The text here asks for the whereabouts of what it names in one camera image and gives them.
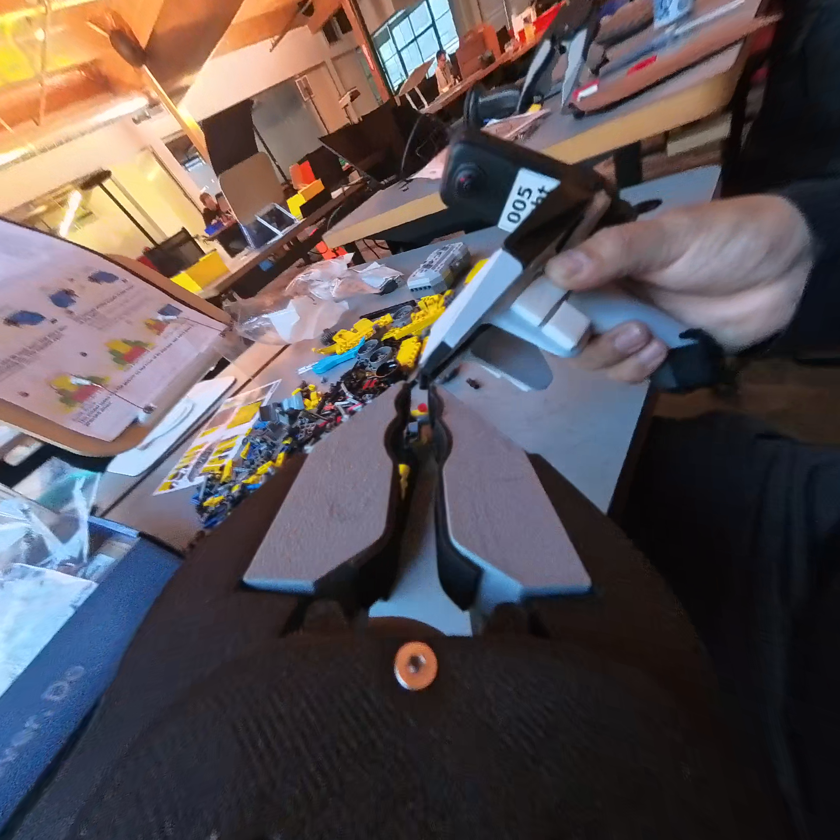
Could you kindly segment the wooden board with red tag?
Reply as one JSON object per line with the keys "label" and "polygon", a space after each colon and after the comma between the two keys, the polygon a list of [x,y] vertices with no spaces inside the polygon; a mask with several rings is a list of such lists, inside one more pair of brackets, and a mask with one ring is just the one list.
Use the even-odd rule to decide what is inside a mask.
{"label": "wooden board with red tag", "polygon": [[747,14],[718,7],[678,25],[671,34],[658,35],[634,51],[608,59],[592,79],[572,92],[568,109],[575,116],[611,109],[780,19],[780,13]]}

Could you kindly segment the large window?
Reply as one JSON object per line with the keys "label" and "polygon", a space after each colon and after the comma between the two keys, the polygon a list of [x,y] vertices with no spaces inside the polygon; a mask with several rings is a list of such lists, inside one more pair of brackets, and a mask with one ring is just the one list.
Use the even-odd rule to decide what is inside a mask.
{"label": "large window", "polygon": [[385,78],[395,95],[409,76],[429,60],[425,77],[434,77],[437,54],[448,56],[459,47],[451,3],[422,1],[394,13],[372,34]]}

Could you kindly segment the crumpled clear plastic bag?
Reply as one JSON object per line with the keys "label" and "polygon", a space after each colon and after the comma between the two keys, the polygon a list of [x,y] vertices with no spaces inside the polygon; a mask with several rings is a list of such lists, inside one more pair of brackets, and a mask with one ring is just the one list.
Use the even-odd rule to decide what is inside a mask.
{"label": "crumpled clear plastic bag", "polygon": [[95,516],[101,475],[52,457],[1,490],[1,693],[138,542]]}

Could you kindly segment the black photo panel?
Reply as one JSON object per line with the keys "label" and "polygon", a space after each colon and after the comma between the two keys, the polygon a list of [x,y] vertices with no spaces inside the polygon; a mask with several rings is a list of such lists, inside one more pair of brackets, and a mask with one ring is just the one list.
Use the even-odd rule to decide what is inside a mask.
{"label": "black photo panel", "polygon": [[222,175],[258,153],[253,106],[254,100],[247,98],[200,122],[215,175]]}

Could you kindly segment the grey desk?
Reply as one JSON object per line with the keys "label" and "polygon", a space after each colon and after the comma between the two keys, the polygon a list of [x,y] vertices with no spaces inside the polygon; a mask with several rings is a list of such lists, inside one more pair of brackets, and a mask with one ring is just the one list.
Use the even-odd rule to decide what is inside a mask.
{"label": "grey desk", "polygon": [[[630,203],[661,198],[655,217],[666,209],[704,203],[718,190],[720,167],[708,165],[622,190]],[[607,512],[620,483],[628,452],[634,444],[639,421],[653,412],[647,385],[621,385],[601,375],[583,371],[570,360],[542,354],[552,380],[543,390],[525,392],[480,363],[488,355],[479,344],[480,356],[463,352],[458,375],[444,389],[477,410],[485,419],[526,452],[542,456],[597,508]],[[281,380],[273,396],[288,396],[300,382],[298,369],[316,359],[317,340],[280,346],[255,345],[231,364],[224,375],[236,378],[235,394]],[[467,377],[481,382],[469,388]],[[197,435],[192,428],[160,465],[145,476],[129,478],[104,474],[95,498],[95,513],[134,529],[153,534],[184,550],[198,530],[188,488],[167,495],[154,491]]]}

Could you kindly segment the wooden-edged neighbouring table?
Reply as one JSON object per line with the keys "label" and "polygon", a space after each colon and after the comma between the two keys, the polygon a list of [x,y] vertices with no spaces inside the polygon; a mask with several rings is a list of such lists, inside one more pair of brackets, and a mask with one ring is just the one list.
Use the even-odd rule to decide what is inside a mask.
{"label": "wooden-edged neighbouring table", "polygon": [[[593,161],[710,117],[729,105],[751,48],[762,38],[751,33],[607,111],[580,119],[551,112],[535,122],[526,145],[567,163]],[[428,179],[387,187],[330,229],[323,240],[331,248],[349,248],[363,239],[380,239],[393,244],[396,252],[487,226],[475,213],[446,207],[439,188],[439,181]]]}

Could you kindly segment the yellow toy vehicle model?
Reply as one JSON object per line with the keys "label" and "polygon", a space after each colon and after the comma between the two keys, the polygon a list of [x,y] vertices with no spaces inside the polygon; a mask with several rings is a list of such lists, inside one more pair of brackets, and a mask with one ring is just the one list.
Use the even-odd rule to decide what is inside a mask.
{"label": "yellow toy vehicle model", "polygon": [[408,338],[420,337],[445,313],[455,293],[447,290],[443,294],[422,297],[409,313],[409,321],[402,327],[390,327],[382,336],[382,341],[401,342]]}

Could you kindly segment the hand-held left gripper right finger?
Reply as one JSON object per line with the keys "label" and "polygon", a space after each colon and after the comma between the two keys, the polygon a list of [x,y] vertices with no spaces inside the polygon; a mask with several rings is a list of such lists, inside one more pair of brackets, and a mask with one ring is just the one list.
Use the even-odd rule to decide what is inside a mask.
{"label": "hand-held left gripper right finger", "polygon": [[589,599],[592,577],[528,454],[444,389],[428,406],[437,577],[467,633],[499,607]]}

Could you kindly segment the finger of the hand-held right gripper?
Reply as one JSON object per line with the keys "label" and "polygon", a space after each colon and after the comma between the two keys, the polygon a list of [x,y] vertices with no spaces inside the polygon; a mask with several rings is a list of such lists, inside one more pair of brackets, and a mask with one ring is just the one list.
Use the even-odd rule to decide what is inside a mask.
{"label": "finger of the hand-held right gripper", "polygon": [[428,387],[469,347],[492,314],[518,288],[525,271],[525,265],[503,248],[488,258],[430,329],[418,362],[420,386]]}

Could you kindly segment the dark blue cardboard box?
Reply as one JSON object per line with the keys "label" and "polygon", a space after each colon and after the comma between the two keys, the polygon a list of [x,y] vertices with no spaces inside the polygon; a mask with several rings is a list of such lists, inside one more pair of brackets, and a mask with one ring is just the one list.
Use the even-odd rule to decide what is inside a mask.
{"label": "dark blue cardboard box", "polygon": [[133,636],[181,564],[176,550],[122,526],[136,531],[138,542],[1,693],[2,835],[11,832],[81,733]]}

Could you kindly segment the person's black pants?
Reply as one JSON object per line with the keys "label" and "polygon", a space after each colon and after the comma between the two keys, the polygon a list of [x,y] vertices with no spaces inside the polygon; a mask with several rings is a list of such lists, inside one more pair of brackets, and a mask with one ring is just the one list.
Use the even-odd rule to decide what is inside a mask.
{"label": "person's black pants", "polygon": [[622,524],[695,625],[798,836],[838,838],[838,446],[743,414],[658,416]]}

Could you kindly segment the wooden board with instruction sheet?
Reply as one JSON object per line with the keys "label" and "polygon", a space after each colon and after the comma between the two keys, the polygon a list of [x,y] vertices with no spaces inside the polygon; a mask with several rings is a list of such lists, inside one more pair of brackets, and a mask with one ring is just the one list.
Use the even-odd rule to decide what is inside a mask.
{"label": "wooden board with instruction sheet", "polygon": [[86,457],[141,443],[223,356],[230,317],[142,264],[1,222],[1,422]]}

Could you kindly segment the pile of small building bricks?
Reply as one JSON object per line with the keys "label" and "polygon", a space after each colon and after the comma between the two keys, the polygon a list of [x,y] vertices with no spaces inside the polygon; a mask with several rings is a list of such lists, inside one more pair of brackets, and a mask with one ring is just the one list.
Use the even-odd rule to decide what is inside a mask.
{"label": "pile of small building bricks", "polygon": [[427,340],[413,337],[401,342],[364,339],[355,362],[325,375],[314,375],[306,365],[289,396],[271,397],[259,410],[259,420],[233,463],[221,478],[208,477],[192,496],[205,534],[267,484],[296,456],[308,455],[323,438],[344,427],[374,399],[415,372]]}

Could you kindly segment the building instruction booklet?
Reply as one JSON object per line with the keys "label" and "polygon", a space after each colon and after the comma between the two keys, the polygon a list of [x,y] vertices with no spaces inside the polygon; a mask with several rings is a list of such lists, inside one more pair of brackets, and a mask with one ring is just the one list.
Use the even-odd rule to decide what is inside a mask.
{"label": "building instruction booklet", "polygon": [[259,420],[259,410],[274,395],[281,380],[224,400],[209,417],[174,467],[154,491],[162,496],[195,487],[208,477],[221,478],[233,469],[247,436]]}

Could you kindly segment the grey battery box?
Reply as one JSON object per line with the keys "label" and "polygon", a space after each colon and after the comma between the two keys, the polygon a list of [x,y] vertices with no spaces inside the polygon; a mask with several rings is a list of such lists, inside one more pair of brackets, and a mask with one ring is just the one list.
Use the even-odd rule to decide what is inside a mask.
{"label": "grey battery box", "polygon": [[415,299],[442,295],[471,266],[469,248],[463,242],[447,242],[436,248],[407,279],[407,288]]}

